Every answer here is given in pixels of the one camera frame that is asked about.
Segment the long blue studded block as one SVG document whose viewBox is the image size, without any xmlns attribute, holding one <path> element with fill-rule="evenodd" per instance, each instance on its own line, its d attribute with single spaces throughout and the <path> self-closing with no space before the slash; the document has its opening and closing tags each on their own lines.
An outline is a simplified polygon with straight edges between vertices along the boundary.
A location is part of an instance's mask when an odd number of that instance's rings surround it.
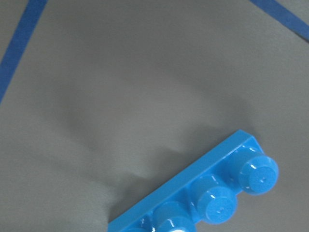
<svg viewBox="0 0 309 232">
<path fill-rule="evenodd" d="M 194 232 L 234 215 L 241 192 L 261 195 L 279 168 L 254 136 L 238 130 L 108 224 L 110 232 Z"/>
</svg>

